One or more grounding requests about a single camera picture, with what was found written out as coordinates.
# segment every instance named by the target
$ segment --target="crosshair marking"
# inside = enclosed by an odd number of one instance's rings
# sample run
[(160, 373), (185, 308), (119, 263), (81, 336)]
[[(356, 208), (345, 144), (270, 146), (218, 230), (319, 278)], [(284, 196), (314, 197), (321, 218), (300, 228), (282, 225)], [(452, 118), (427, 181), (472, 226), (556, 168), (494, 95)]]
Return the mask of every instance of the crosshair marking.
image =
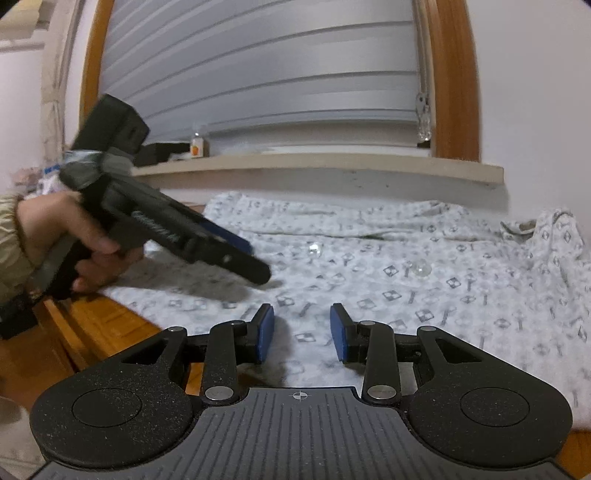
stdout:
[(299, 392), (295, 392), (292, 397), (294, 397), (296, 400), (302, 401), (308, 398), (308, 394), (300, 390)]

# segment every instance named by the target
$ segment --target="glass object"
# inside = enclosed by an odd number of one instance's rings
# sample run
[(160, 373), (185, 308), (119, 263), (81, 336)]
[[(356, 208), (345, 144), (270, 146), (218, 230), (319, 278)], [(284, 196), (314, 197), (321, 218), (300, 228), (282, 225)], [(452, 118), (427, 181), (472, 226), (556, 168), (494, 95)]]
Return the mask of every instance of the glass object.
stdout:
[(415, 260), (411, 267), (411, 271), (417, 277), (428, 277), (431, 274), (431, 270), (431, 264), (423, 258)]
[(199, 136), (198, 132), (193, 134), (191, 139), (191, 158), (203, 157), (203, 137)]
[(431, 106), (427, 93), (418, 93), (415, 107), (418, 118), (418, 142), (428, 142), (431, 140)]
[(308, 254), (313, 258), (318, 258), (322, 255), (322, 245), (315, 242), (308, 243)]

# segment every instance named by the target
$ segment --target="ribbed plate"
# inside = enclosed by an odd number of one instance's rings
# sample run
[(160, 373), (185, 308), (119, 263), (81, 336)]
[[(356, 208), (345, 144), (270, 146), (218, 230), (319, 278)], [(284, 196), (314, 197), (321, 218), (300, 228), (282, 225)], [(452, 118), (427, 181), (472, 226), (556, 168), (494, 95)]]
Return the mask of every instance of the ribbed plate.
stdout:
[(565, 480), (551, 462), (483, 471), (435, 455), (391, 408), (349, 388), (251, 388), (230, 407), (208, 408), (183, 443), (145, 465), (82, 472), (49, 463), (35, 480)]

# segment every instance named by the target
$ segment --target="hand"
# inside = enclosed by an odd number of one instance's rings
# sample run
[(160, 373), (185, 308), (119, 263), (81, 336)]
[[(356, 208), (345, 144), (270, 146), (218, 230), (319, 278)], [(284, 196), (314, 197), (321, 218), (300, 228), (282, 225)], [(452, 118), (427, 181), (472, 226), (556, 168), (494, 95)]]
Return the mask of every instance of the hand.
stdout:
[(88, 260), (80, 260), (76, 271), (80, 275), (72, 290), (90, 293), (115, 280), (127, 268), (143, 257), (136, 248), (125, 255), (118, 254), (119, 245), (79, 203), (79, 194), (59, 192), (23, 200), (17, 206), (17, 223), (25, 255), (34, 265), (40, 265), (57, 240), (69, 233), (92, 250)]

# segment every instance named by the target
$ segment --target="black box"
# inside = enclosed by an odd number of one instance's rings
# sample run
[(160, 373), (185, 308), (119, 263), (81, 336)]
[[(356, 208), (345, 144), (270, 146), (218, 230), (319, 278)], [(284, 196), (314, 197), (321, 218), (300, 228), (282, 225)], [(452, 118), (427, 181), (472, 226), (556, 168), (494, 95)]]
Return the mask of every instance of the black box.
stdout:
[(110, 151), (132, 158), (149, 133), (138, 112), (111, 95), (103, 95), (78, 132), (71, 150)]
[(134, 167), (147, 167), (168, 161), (172, 153), (184, 153), (189, 151), (186, 142), (150, 143), (144, 145), (133, 159)]

